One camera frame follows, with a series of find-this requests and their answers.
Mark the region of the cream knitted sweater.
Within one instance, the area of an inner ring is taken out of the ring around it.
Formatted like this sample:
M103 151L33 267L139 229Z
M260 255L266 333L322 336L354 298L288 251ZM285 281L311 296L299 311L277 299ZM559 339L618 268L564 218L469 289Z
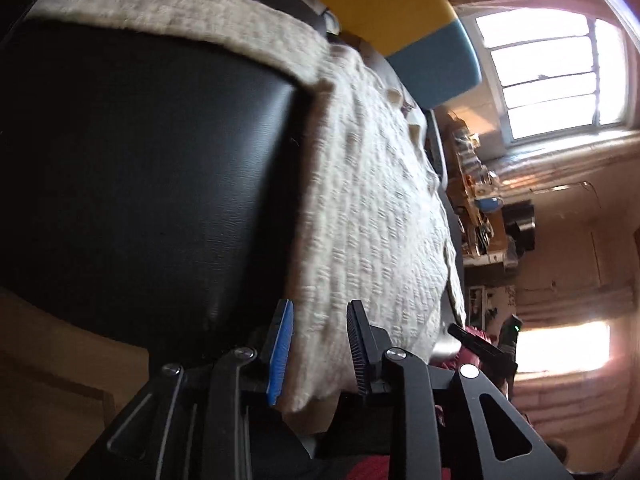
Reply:
M288 274L295 328L282 411L355 388L350 300L397 347L432 356L442 295L464 311L447 214L405 117L354 49L256 0L37 0L30 16L218 44L314 94Z

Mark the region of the black monitor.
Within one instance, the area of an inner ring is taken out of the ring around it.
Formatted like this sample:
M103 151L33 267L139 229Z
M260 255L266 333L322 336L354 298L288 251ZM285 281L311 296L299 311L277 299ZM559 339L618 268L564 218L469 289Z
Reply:
M515 243L516 254L523 257L536 246L535 206L531 200L506 204L502 207L506 235Z

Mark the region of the cluttered wooden table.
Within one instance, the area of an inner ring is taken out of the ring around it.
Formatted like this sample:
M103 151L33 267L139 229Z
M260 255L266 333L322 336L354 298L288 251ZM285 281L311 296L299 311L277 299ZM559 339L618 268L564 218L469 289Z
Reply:
M478 135L453 112L446 118L442 140L448 166L447 194L460 223L464 264L505 263L511 239L502 215L500 179L478 158Z

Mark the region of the bright barred window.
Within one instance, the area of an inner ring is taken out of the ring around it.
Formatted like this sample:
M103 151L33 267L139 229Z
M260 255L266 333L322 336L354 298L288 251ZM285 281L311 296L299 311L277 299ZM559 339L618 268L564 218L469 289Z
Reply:
M616 25L564 10L519 8L474 18L510 143L624 122L629 67Z

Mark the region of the black leather ottoman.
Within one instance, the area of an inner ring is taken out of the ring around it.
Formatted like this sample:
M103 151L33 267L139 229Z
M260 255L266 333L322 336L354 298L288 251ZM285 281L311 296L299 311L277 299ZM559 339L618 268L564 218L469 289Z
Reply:
M256 1L352 48L303 0ZM293 302L314 94L218 44L36 2L1 0L2 287L164 364L262 348Z

